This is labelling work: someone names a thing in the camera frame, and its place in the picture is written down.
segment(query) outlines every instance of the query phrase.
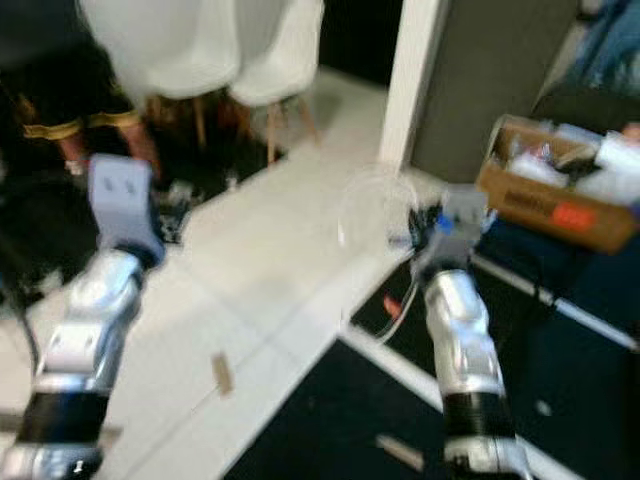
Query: white floor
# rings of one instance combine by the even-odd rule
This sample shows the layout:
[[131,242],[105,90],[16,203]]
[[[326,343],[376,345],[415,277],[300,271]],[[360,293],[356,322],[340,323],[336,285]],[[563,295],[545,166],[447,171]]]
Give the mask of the white floor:
[[[195,211],[184,248],[149,279],[107,419],[124,431],[100,478],[220,477],[397,260],[371,225],[346,247],[337,240],[343,192],[375,169],[385,91],[322,71],[309,100],[322,145],[291,115],[288,159]],[[421,196],[438,194],[414,176]],[[66,294],[31,310],[41,341]],[[26,347],[12,319],[0,327],[0,409],[21,410]],[[211,367],[221,352],[233,374],[226,397]]]

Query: robotic arm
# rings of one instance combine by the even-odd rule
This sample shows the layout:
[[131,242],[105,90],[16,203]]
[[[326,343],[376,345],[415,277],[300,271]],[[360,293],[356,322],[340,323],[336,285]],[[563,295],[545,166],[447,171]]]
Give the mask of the robotic arm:
[[412,213],[418,252],[412,275],[427,308],[444,406],[445,463],[453,478],[532,480],[516,442],[487,309],[466,271],[485,211],[482,194],[458,191],[442,206]]
[[38,366],[2,480],[88,479],[145,272],[164,244],[151,211],[146,163],[101,155],[92,161],[90,199],[100,249],[72,285],[69,307]]
[[[92,162],[90,189],[100,249],[72,286],[15,444],[0,464],[0,480],[85,480],[99,469],[98,437],[144,277],[162,263],[163,239],[175,235],[160,233],[151,210],[149,167],[101,157]],[[457,193],[442,206],[413,212],[412,273],[435,345],[445,461],[453,477],[531,480],[487,332],[487,309],[466,272],[469,251],[482,234],[484,204],[477,194]]]

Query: cardboard box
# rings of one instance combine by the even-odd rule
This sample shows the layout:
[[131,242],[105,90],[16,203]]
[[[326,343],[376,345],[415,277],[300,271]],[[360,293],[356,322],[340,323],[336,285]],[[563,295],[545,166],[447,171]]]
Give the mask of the cardboard box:
[[554,158],[581,144],[545,131],[537,122],[505,116],[496,123],[476,185],[500,217],[594,250],[615,253],[636,233],[630,209],[608,204],[504,169],[515,135],[527,147],[548,143]]

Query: red label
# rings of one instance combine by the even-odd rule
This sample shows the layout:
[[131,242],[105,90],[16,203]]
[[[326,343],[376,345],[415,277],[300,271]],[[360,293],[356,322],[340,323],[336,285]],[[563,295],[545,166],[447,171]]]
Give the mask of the red label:
[[560,203],[554,208],[551,221],[559,227],[584,232],[593,226],[596,214],[590,208],[577,207],[571,203]]

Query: black floor mat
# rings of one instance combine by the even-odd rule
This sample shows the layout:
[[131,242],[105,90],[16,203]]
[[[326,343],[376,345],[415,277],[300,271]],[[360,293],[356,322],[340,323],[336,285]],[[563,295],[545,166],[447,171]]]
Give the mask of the black floor mat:
[[[444,479],[440,413],[336,342],[227,480]],[[388,435],[420,452],[418,473],[376,446]]]
[[607,255],[498,220],[475,251],[629,335],[640,333],[640,235]]
[[[637,472],[638,356],[482,270],[475,278],[491,317],[518,433],[586,478],[638,478],[629,476]],[[403,264],[352,322],[378,332],[388,319],[385,294],[402,298],[409,282]],[[425,319],[418,297],[387,345],[434,375]]]

